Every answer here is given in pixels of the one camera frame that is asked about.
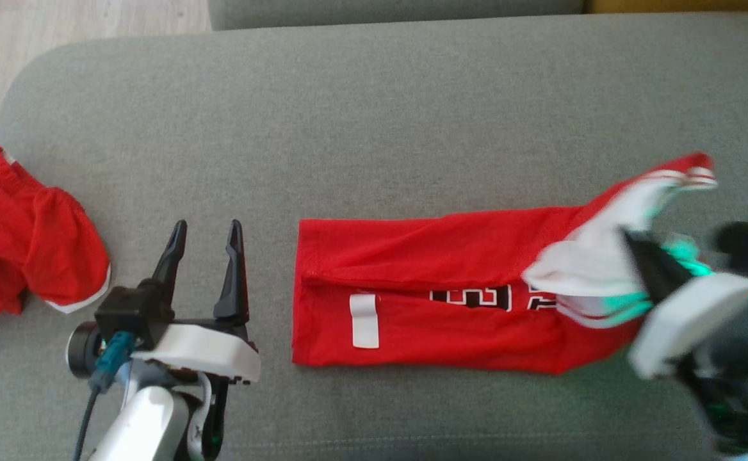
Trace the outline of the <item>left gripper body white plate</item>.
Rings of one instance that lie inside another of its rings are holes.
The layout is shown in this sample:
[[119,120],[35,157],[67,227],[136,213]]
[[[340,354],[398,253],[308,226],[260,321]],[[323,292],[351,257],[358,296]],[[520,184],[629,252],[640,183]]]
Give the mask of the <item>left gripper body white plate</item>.
[[147,450],[222,448],[231,386],[259,380],[245,327],[223,332],[183,322],[132,360],[132,416]]

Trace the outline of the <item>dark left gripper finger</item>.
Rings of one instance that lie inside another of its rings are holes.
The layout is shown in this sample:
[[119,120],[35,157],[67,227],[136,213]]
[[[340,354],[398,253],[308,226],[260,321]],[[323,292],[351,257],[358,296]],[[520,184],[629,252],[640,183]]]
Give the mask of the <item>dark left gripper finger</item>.
[[232,220],[227,247],[227,274],[219,300],[214,305],[214,318],[220,321],[248,322],[248,287],[245,266],[245,245],[240,221]]
[[158,264],[152,272],[152,281],[160,289],[161,301],[171,302],[177,281],[177,270],[186,251],[186,236],[188,224],[186,220],[175,223],[172,233],[167,240],[166,247],[158,259]]

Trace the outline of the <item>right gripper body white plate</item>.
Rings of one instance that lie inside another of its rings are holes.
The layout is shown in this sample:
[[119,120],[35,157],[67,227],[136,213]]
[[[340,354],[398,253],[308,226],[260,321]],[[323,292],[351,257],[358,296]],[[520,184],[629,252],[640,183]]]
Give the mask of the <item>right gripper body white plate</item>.
[[629,362],[643,379],[670,378],[719,455],[748,455],[748,278],[687,281],[646,318]]

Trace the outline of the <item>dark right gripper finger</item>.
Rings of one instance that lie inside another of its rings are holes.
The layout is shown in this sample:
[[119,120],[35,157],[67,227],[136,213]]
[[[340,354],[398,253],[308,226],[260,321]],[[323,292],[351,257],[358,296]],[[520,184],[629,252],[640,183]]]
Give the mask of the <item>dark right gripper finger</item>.
[[653,305],[666,300],[676,289],[676,281],[670,263],[676,261],[648,234],[624,232],[638,279]]
[[672,255],[652,239],[643,239],[643,285],[646,289],[677,289],[694,278]]

